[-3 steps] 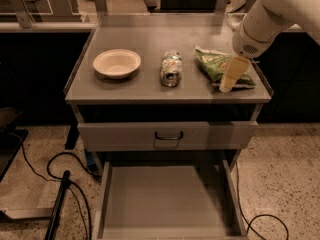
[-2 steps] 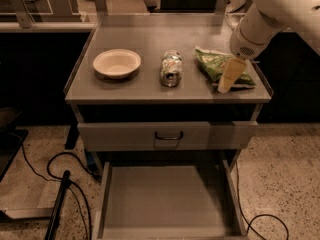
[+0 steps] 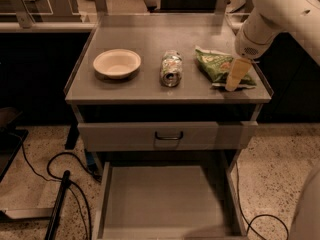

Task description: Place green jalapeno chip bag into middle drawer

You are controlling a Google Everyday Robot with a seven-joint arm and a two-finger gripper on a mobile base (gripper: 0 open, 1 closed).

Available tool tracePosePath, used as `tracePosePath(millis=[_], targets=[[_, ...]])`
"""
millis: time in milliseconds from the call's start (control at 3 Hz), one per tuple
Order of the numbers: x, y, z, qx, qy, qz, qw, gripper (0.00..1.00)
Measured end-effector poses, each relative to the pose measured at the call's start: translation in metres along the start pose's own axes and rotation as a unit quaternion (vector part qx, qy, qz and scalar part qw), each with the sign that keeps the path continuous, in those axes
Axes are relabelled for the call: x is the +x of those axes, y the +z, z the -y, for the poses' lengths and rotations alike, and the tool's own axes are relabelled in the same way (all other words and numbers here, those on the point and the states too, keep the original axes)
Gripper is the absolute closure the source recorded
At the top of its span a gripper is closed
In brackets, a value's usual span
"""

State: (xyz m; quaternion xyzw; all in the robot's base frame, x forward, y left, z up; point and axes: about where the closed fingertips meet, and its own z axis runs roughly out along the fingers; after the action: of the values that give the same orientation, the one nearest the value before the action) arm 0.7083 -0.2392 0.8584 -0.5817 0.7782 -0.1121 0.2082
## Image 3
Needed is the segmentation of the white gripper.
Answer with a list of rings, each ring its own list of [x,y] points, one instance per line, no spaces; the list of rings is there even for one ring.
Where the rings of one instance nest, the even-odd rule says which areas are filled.
[[[234,91],[251,68],[251,60],[261,57],[283,29],[262,16],[256,8],[242,24],[235,39],[235,50],[244,58],[235,59],[226,80],[225,89]]]

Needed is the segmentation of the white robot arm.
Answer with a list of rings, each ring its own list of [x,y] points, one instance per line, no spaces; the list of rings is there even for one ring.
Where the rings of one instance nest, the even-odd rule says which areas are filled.
[[[226,89],[235,90],[249,70],[281,32],[289,33],[320,63],[319,0],[252,0],[253,10],[240,27]],[[307,176],[294,212],[288,240],[320,240],[320,163]]]

